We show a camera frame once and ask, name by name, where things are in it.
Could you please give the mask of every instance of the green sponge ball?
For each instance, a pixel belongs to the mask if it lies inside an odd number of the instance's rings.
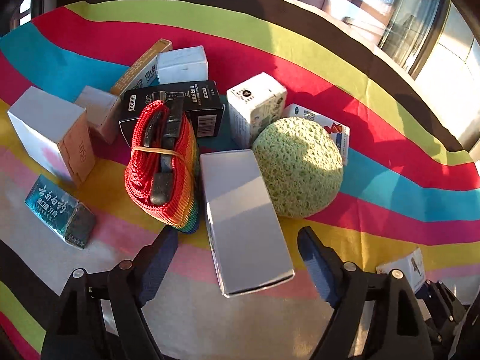
[[[277,215],[304,218],[327,207],[340,190],[340,152],[318,123],[279,119],[252,147]]]

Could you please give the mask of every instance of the dormi logo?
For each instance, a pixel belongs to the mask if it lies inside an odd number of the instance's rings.
[[[327,130],[329,134],[338,134],[338,133],[341,133],[343,130],[342,126],[336,123],[332,123],[332,127],[325,126],[324,128],[325,130]]]
[[[128,110],[133,111],[135,109],[135,100],[137,99],[137,95],[133,94],[130,96],[130,102],[128,103]]]

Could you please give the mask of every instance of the table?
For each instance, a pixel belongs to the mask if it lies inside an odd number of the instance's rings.
[[[0,40],[0,326],[38,359],[68,275],[111,269],[150,243],[162,224],[123,185],[129,148],[94,140],[97,164],[68,190],[96,214],[85,250],[63,243],[23,204],[42,173],[6,111],[31,85],[74,101],[108,90],[159,38],[203,45],[220,93],[263,71],[297,103],[350,127],[339,195],[303,220],[280,218],[294,280],[256,294],[220,294],[205,224],[180,245],[157,297],[143,309],[159,348],[180,359],[307,359],[331,316],[296,248],[311,226],[344,261],[367,271],[421,247],[430,280],[463,302],[480,283],[480,178],[467,152],[416,92],[414,81],[349,27],[293,0],[91,0],[39,16]],[[203,150],[235,148],[227,118]],[[109,330],[114,323],[104,305]]]

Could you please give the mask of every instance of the blue stripe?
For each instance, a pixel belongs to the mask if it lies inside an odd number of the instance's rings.
[[[0,50],[26,79],[69,102],[74,102],[86,85],[109,91],[128,68],[61,49],[32,23],[0,39]]]
[[[108,91],[127,69],[63,50],[45,39],[32,23],[4,36],[0,50],[32,83],[71,102],[85,85]],[[226,110],[219,137],[199,139],[200,146],[236,149],[228,119]],[[341,191],[423,222],[480,219],[480,190],[422,188],[351,148]]]

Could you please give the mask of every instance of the blue gripper pad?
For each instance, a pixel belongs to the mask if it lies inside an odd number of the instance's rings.
[[[165,226],[162,232],[167,232],[166,238],[158,249],[158,252],[150,260],[150,264],[148,264],[141,277],[140,291],[137,296],[140,307],[143,307],[145,303],[152,300],[157,294],[170,262],[177,251],[177,229],[171,226]]]
[[[320,294],[320,298],[335,308],[340,300],[340,295],[335,287],[333,272],[325,258],[322,257],[314,240],[304,229],[298,233],[297,245],[311,280]]]

